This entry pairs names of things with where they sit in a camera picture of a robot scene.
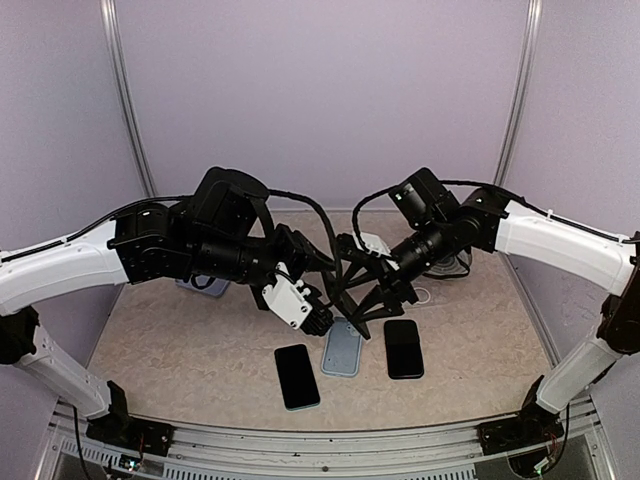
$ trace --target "cable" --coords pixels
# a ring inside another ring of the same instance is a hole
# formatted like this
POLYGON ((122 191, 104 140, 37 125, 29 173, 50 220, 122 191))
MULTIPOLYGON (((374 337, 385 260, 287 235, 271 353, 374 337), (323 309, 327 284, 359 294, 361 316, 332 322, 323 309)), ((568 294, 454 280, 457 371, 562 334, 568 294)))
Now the cable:
POLYGON ((156 202, 174 202, 174 201, 175 202, 179 202, 179 201, 182 201, 182 200, 186 200, 188 198, 191 198, 191 197, 189 195, 179 195, 179 196, 170 196, 170 197, 145 198, 145 199, 142 199, 142 200, 138 200, 136 202, 132 202, 132 203, 130 203, 128 205, 125 205, 124 207, 120 207, 120 208, 117 208, 116 210, 113 210, 112 212, 106 214, 105 216, 103 216, 100 219, 98 219, 95 222, 93 222, 91 225, 88 225, 88 226, 84 227, 82 230, 79 230, 76 233, 74 233, 72 235, 69 235, 64 241, 63 240, 55 240, 55 241, 47 243, 45 245, 41 245, 39 247, 31 248, 29 250, 24 250, 22 252, 14 254, 14 255, 10 255, 8 257, 1 258, 0 261, 2 261, 2 263, 7 263, 7 262, 10 262, 12 260, 18 260, 19 258, 28 257, 29 255, 34 255, 36 253, 44 252, 44 251, 49 250, 51 248, 59 247, 60 245, 64 245, 65 243, 77 240, 78 238, 82 237, 83 235, 86 235, 87 233, 89 233, 94 228, 98 227, 99 225, 103 224, 104 222, 106 222, 108 220, 111 220, 113 217, 115 217, 116 215, 119 215, 120 213, 124 212, 125 210, 127 210, 129 208, 139 207, 139 206, 142 206, 142 205, 147 205, 149 203, 156 203, 156 202))
POLYGON ((138 462, 138 471, 142 468, 142 462, 144 462, 144 433, 140 435, 140 448, 138 448, 138 454, 140 455, 140 461, 138 462))
POLYGON ((313 210, 320 217, 320 220, 322 220, 324 229, 327 232, 327 238, 329 240, 329 248, 331 249, 331 253, 333 255, 333 262, 335 265, 335 273, 336 273, 335 286, 332 292, 327 292, 327 293, 329 294, 329 298, 332 300, 332 302, 336 302, 342 290, 342 259, 340 258, 340 249, 338 247, 336 233, 333 230, 333 225, 331 225, 331 220, 329 220, 327 213, 324 211, 324 209, 318 202, 316 202, 312 198, 309 198, 305 195, 300 195, 298 193, 293 193, 293 192, 286 192, 284 190, 269 190, 269 193, 274 197, 282 197, 282 198, 287 198, 289 200, 293 200, 296 202, 306 203, 311 208, 313 208, 313 210))
POLYGON ((286 272, 283 272, 282 270, 278 270, 277 268, 273 271, 274 275, 280 275, 282 278, 284 278, 285 280, 287 280, 289 283, 292 283, 293 285, 296 284, 296 281, 291 277, 291 275, 289 275, 286 272))
POLYGON ((629 238, 629 239, 623 239, 620 240, 619 237, 613 236, 613 235, 609 235, 607 233, 601 232, 599 230, 596 230, 594 228, 588 227, 586 225, 582 225, 581 223, 577 223, 574 222, 572 220, 568 220, 564 217, 559 217, 558 215, 554 215, 554 214, 550 214, 549 212, 536 207, 535 205, 527 202, 525 200, 525 198, 523 196, 517 195, 509 190, 507 190, 506 188, 502 188, 499 187, 498 185, 494 185, 492 183, 485 183, 485 182, 476 182, 473 180, 442 180, 441 183, 443 185, 457 185, 457 186, 463 186, 463 187, 481 187, 481 188, 487 188, 489 190, 493 190, 494 192, 497 192, 505 197, 507 197, 510 200, 513 200, 515 202, 518 202, 520 205, 522 205, 523 207, 529 208, 531 210, 533 210, 534 212, 540 214, 540 215, 544 215, 545 217, 550 218, 551 220, 555 220, 558 223, 562 223, 564 225, 567 225, 569 227, 573 227, 573 228, 577 228, 578 230, 582 230, 583 232, 587 232, 590 233, 591 235, 595 235, 597 237, 601 237, 604 238, 606 240, 610 240, 612 242, 620 242, 626 245, 635 245, 635 244, 640 244, 640 238, 629 238))
POLYGON ((509 469, 511 470, 511 473, 513 473, 515 476, 517 476, 518 478, 524 478, 524 479, 534 479, 534 478, 542 478, 543 475, 546 475, 547 473, 549 473, 551 470, 553 470, 556 465, 558 465, 558 463, 560 463, 560 459, 562 458, 562 455, 564 454, 565 448, 567 446, 567 441, 569 439, 569 405, 567 404, 567 410, 566 410, 566 419, 565 419, 565 431, 564 431, 564 440, 562 442, 562 446, 560 447, 560 452, 558 453, 557 457, 555 456, 556 451, 557 451, 557 438, 551 434, 551 452, 549 454, 549 456, 545 457, 546 460, 549 460, 550 463, 547 465, 546 469, 543 470, 539 470, 539 471, 534 471, 532 472, 533 475, 532 476, 528 476, 528 477, 523 477, 522 475, 519 475, 518 473, 516 473, 513 470, 513 467, 511 466, 511 462, 509 461, 510 459, 513 458, 518 458, 521 457, 523 455, 528 455, 530 452, 527 453, 522 453, 520 455, 515 455, 513 457, 509 457, 507 456, 507 465, 509 465, 509 469))
MULTIPOLYGON (((362 200, 360 200, 357 203, 357 205, 353 209, 353 212, 351 213, 351 225, 353 226, 353 233, 356 236, 356 240, 358 241, 360 248, 362 248, 362 250, 367 254, 371 254, 372 252, 367 248, 366 244, 364 243, 364 240, 362 240, 362 233, 360 232, 360 225, 358 223, 358 213, 360 213, 360 210, 362 209, 362 207, 364 207, 371 200, 375 200, 378 197, 388 194, 394 188, 396 188, 396 185, 393 185, 388 188, 384 188, 375 193, 372 193, 371 195, 364 197, 362 200)), ((380 255, 380 256, 384 258, 391 258, 388 255, 380 255)))
POLYGON ((207 288, 209 288, 211 285, 213 285, 213 282, 215 282, 216 279, 213 277, 209 277, 207 279, 207 281, 204 283, 204 285, 200 285, 198 284, 198 275, 191 275, 191 286, 193 288, 195 288, 196 290, 206 290, 207 288))
POLYGON ((421 300, 419 302, 416 302, 416 305, 426 305, 427 303, 429 303, 431 301, 431 292, 429 290, 427 290, 424 287, 413 287, 414 290, 418 291, 418 292, 424 292, 427 294, 427 299, 426 300, 421 300))
POLYGON ((82 445, 80 444, 80 428, 78 427, 78 409, 73 407, 73 426, 76 430, 76 447, 78 447, 78 457, 80 458, 80 466, 84 472, 84 476, 87 480, 93 480, 89 475, 87 464, 84 462, 84 455, 82 454, 82 445))
POLYGON ((549 466, 549 468, 547 468, 545 471, 542 472, 543 475, 546 475, 547 473, 549 473, 551 470, 556 468, 556 465, 558 465, 558 463, 560 463, 560 459, 562 458, 562 455, 564 454, 564 451, 567 448, 568 440, 569 440, 569 404, 567 404, 567 414, 566 414, 565 425, 564 425, 564 440, 562 441, 562 447, 560 447, 560 453, 558 453, 558 456, 553 459, 553 463, 549 466))

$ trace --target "beige tabletop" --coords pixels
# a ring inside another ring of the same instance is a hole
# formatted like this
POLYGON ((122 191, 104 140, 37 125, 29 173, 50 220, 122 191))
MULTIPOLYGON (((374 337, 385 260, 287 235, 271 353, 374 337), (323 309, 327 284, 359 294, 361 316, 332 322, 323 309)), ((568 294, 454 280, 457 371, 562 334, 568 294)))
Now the beige tabletop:
MULTIPOLYGON (((349 214, 331 218, 336 231, 351 230, 349 214)), ((275 220, 328 251, 313 213, 282 213, 275 220)), ((365 213, 361 224, 389 245, 411 233, 396 213, 365 213)), ((257 310, 248 287, 231 285, 215 299, 167 279, 124 289, 90 369, 125 389, 133 414, 216 426, 389 429, 517 410, 549 365, 500 258, 474 251, 469 277, 424 278, 414 285, 432 296, 404 315, 420 331, 425 374, 418 380, 388 377, 383 321, 369 324, 372 339, 363 343, 358 375, 330 377, 320 370, 326 337, 306 336, 257 310), (290 412, 273 352, 298 343, 309 350, 321 402, 290 412)))

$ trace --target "lavender wall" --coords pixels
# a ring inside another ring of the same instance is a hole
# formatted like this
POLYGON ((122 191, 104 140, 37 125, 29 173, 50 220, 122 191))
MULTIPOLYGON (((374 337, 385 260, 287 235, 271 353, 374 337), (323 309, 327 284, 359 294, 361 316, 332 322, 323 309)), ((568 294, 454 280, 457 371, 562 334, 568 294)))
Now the lavender wall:
POLYGON ((214 164, 351 207, 420 166, 491 180, 526 0, 118 2, 163 194, 214 164))
MULTIPOLYGON (((78 229, 141 196, 97 0, 0 3, 0 246, 78 229)), ((115 298, 100 288, 37 305, 86 362, 115 298)), ((0 478, 33 478, 56 397, 0 368, 0 478)))
MULTIPOLYGON (((614 232, 640 230, 640 4, 545 2, 508 187, 614 232)), ((562 355, 594 324, 604 292, 515 262, 562 355)), ((618 363, 593 397, 622 479, 640 472, 640 359, 618 363)))

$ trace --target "blue phone case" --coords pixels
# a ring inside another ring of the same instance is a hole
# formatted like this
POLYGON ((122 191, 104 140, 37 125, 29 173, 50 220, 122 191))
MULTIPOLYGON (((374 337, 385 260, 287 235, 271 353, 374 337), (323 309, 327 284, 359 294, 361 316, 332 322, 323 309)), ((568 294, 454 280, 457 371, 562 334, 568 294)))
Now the blue phone case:
MULTIPOLYGON (((198 285, 205 285, 207 280, 209 280, 209 277, 204 275, 198 275, 198 277, 196 278, 198 285)), ((229 280, 216 278, 210 287, 205 288, 204 290, 198 290, 197 288, 194 288, 193 285, 191 285, 191 282, 176 280, 176 285, 179 287, 186 288, 187 290, 191 290, 193 292, 203 293, 214 298, 220 298, 222 295, 224 295, 224 292, 226 292, 227 288, 229 288, 229 283, 231 283, 229 282, 229 280)))
POLYGON ((360 366, 362 337, 344 318, 336 317, 329 330, 322 356, 322 373, 335 377, 355 377, 360 366))

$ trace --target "black smartphone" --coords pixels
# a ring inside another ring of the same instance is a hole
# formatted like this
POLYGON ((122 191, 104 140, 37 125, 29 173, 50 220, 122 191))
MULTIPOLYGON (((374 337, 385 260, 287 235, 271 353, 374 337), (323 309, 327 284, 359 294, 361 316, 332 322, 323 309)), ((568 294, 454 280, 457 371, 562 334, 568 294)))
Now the black smartphone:
POLYGON ((320 393, 313 376, 305 345, 292 345, 275 351, 280 388, 287 410, 300 410, 320 404, 320 393))
POLYGON ((394 380, 424 375, 418 326, 413 320, 388 320, 384 323, 387 371, 394 380))

